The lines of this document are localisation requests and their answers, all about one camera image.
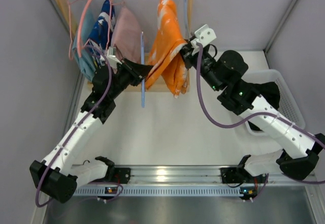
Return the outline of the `orange white trousers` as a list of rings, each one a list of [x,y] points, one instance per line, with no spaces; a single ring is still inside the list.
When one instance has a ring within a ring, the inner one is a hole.
[[[145,82],[147,90],[162,77],[175,98],[187,92],[188,69],[180,54],[186,44],[179,26],[176,4],[173,0],[160,0],[157,6],[157,34],[148,58],[152,69]]]

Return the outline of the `thin blue wire hanger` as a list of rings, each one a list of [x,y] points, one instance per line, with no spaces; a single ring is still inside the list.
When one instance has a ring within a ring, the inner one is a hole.
[[[187,15],[188,0],[183,0],[183,18],[184,18],[184,27],[185,27],[185,37],[189,38],[189,23]]]

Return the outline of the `black trousers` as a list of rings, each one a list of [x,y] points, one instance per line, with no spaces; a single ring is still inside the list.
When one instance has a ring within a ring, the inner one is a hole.
[[[276,110],[279,109],[280,91],[275,82],[263,84],[251,83],[251,85],[267,100]]]

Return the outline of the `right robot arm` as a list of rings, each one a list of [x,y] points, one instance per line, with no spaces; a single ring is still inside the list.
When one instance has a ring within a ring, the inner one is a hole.
[[[272,153],[244,156],[237,166],[242,178],[280,172],[299,183],[324,183],[306,180],[319,161],[319,153],[324,150],[324,135],[313,135],[298,127],[277,111],[253,84],[244,81],[242,76],[248,65],[238,52],[227,50],[215,59],[203,44],[191,41],[181,48],[180,55],[187,68],[196,69],[199,103],[212,124],[233,129],[250,121],[281,146]],[[221,91],[217,99],[224,108],[239,116],[240,121],[222,124],[211,117],[202,97],[202,79],[213,91]]]

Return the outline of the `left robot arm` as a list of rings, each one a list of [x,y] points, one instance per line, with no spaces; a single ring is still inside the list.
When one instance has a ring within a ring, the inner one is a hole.
[[[116,107],[114,100],[128,87],[137,86],[149,75],[151,65],[123,59],[113,72],[109,64],[96,69],[92,92],[85,100],[75,122],[54,149],[29,167],[37,193],[66,203],[76,189],[90,182],[115,178],[115,164],[103,156],[74,166],[76,157],[91,136],[101,128]]]

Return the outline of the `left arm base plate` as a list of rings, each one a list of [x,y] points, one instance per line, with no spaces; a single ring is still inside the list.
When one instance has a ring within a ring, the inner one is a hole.
[[[112,182],[119,183],[119,184],[128,184],[131,178],[131,168],[115,168]]]

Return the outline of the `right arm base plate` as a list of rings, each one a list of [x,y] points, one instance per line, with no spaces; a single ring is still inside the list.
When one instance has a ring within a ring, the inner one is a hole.
[[[252,176],[246,170],[239,167],[225,167],[220,169],[221,181],[229,186],[240,186],[247,183],[265,183],[266,175]]]

